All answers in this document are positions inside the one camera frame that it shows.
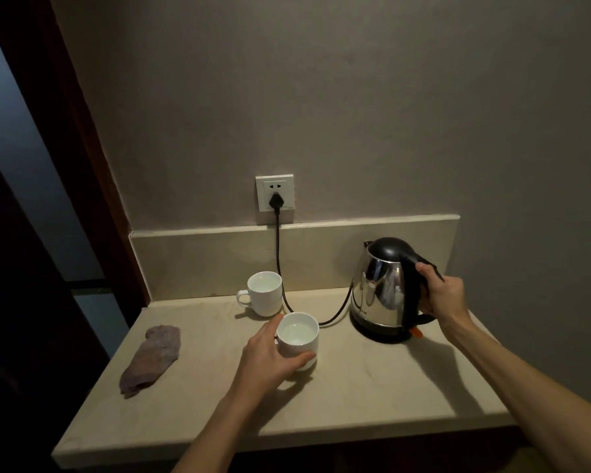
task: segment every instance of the black power cord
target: black power cord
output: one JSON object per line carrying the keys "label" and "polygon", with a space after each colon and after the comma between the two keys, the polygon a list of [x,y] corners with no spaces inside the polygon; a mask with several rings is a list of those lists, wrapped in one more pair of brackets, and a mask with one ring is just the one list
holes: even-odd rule
{"label": "black power cord", "polygon": [[[278,270],[278,275],[282,277],[280,273],[280,208],[284,204],[284,200],[277,192],[274,192],[274,195],[269,201],[269,205],[274,208],[274,214],[276,215],[276,270]],[[348,293],[346,294],[346,299],[344,299],[343,304],[337,311],[337,313],[331,317],[330,320],[326,320],[325,322],[318,322],[318,324],[323,327],[330,324],[333,320],[339,317],[339,314],[343,312],[343,309],[346,307],[348,303],[348,299],[350,298],[350,293],[352,292],[352,287],[354,284],[354,279],[350,281],[350,287],[348,288]],[[290,312],[293,311],[289,302],[287,302],[287,296],[285,295],[285,283],[282,283],[282,299],[285,301],[285,306],[289,309]]]}

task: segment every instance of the electric kettle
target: electric kettle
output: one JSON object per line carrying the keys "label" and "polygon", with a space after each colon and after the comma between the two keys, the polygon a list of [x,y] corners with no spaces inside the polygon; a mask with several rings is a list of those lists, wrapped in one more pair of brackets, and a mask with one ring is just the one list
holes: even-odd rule
{"label": "electric kettle", "polygon": [[412,327],[435,318],[418,313],[421,284],[427,281],[416,270],[417,262],[435,265],[394,237],[365,241],[350,298],[350,317],[364,335],[382,342],[403,342]]}

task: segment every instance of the countertop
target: countertop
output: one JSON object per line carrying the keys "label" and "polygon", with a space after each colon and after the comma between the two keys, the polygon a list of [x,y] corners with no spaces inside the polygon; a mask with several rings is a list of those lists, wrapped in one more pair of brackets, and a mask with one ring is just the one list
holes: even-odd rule
{"label": "countertop", "polygon": [[[294,310],[326,320],[345,289],[288,293]],[[152,303],[143,309],[55,447],[63,468],[174,459],[204,427],[267,319],[234,296]],[[156,325],[181,329],[180,358],[150,388],[124,399],[120,374]],[[317,363],[266,398],[239,450],[419,435],[512,424],[490,386],[442,335],[386,345],[359,334],[344,313],[319,334]]]}

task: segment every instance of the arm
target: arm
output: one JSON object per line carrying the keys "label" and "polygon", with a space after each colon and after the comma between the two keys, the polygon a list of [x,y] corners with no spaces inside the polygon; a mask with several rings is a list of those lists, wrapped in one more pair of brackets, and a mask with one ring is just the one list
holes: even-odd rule
{"label": "arm", "polygon": [[263,324],[243,348],[230,389],[173,473],[225,472],[241,432],[261,400],[315,357],[313,352],[293,358],[284,358],[278,353],[274,335],[283,317],[278,314]]}
{"label": "arm", "polygon": [[528,365],[473,324],[461,279],[442,282],[430,265],[429,302],[449,342],[489,382],[532,443],[561,472],[591,472],[591,404]]}

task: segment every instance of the gray cloth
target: gray cloth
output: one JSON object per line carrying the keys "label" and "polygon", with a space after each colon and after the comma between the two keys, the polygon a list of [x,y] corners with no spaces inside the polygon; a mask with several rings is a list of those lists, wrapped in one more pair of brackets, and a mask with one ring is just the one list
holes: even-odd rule
{"label": "gray cloth", "polygon": [[180,357],[180,329],[174,326],[151,327],[145,334],[129,366],[120,376],[120,393],[125,398],[137,395],[153,385],[160,375]]}

